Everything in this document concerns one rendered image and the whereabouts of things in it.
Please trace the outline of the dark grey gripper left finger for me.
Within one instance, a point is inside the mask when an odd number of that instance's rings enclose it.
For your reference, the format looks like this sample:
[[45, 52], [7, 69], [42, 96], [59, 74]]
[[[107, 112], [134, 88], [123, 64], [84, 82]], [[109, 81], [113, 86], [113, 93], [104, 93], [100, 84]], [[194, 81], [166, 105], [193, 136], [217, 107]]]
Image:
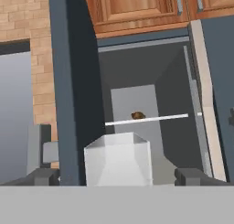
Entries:
[[58, 186], [60, 172], [53, 168], [37, 168], [25, 177], [18, 178], [3, 184], [4, 187], [9, 186]]

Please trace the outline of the dark grey fridge door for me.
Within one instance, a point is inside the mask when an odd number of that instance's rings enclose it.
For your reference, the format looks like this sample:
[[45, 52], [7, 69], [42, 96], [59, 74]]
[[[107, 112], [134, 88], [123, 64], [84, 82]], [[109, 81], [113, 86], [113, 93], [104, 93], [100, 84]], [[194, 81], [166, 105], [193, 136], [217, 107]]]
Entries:
[[194, 20], [189, 36], [213, 176], [234, 183], [234, 16]]

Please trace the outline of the narrow wooden cupboard door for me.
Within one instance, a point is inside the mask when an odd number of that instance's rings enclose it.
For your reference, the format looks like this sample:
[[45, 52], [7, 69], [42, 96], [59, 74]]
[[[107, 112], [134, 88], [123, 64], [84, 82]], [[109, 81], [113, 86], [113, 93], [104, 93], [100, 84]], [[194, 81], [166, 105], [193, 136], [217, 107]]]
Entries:
[[234, 0], [202, 0], [204, 10], [197, 11], [197, 0], [187, 0], [191, 20], [219, 16], [234, 16]]

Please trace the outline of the wide wooden cupboard door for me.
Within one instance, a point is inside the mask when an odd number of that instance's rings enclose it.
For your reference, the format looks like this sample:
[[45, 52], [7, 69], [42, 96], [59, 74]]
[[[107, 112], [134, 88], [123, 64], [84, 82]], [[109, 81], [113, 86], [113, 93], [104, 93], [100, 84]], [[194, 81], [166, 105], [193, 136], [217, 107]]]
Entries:
[[97, 38], [119, 37], [186, 27], [188, 13], [177, 14], [176, 0], [86, 0]]

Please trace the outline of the brown chicken drumstick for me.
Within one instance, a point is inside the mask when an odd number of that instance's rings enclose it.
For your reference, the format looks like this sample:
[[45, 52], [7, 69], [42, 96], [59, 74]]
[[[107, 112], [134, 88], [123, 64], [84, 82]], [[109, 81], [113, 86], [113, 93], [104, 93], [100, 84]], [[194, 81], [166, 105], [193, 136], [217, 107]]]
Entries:
[[145, 115], [142, 112], [132, 112], [131, 116], [134, 120], [144, 119]]

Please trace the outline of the dark grey freezer door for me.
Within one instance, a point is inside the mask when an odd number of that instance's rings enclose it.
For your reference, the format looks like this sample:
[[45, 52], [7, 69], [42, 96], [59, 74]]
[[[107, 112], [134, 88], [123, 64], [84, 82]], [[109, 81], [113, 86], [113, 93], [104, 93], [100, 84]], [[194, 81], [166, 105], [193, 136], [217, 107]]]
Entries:
[[98, 46], [86, 0], [49, 0], [60, 184], [86, 184], [84, 148], [105, 134]]

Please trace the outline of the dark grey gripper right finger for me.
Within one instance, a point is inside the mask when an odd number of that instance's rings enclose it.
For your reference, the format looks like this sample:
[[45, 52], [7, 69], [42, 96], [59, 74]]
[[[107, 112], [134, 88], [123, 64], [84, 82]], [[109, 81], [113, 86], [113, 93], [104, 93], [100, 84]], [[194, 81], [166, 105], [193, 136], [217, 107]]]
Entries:
[[192, 187], [227, 187], [229, 183], [209, 177], [197, 168], [177, 168], [175, 170], [175, 185]]

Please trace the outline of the white fridge drawer bin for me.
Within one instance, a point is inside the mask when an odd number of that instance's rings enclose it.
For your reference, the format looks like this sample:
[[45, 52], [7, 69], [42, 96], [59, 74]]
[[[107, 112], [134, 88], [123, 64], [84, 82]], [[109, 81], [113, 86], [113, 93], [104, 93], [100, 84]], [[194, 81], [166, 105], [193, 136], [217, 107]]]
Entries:
[[150, 142], [136, 133], [105, 134], [84, 148], [88, 187], [153, 184]]

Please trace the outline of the dark grey fridge body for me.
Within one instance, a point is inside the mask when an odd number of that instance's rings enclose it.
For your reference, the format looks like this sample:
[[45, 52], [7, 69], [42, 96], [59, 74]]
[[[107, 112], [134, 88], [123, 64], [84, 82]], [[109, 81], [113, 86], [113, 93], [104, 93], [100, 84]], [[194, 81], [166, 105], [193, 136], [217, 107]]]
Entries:
[[106, 126], [150, 142], [153, 181], [168, 185], [176, 168], [212, 174], [188, 32], [178, 29], [98, 41], [105, 122], [188, 113], [187, 118]]

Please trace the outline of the pale grey flat panel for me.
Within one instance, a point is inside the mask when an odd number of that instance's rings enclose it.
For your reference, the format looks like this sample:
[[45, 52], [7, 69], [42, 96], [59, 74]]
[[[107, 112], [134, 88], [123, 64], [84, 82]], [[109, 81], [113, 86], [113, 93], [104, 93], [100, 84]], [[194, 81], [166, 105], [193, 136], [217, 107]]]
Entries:
[[32, 123], [29, 42], [0, 43], [0, 184], [26, 175]]

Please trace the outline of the white fridge shelf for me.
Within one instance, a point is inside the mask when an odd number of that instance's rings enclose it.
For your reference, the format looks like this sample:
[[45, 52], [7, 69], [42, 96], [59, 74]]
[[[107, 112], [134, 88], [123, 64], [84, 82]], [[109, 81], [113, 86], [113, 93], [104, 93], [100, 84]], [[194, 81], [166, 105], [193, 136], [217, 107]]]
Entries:
[[165, 120], [183, 119], [187, 117], [188, 117], [188, 113], [183, 113], [183, 114], [176, 114], [176, 115], [144, 118], [144, 119], [138, 119], [138, 120], [124, 120], [124, 121], [108, 122], [108, 123], [105, 123], [105, 126], [131, 124], [131, 123], [159, 122], [159, 121], [165, 121]]

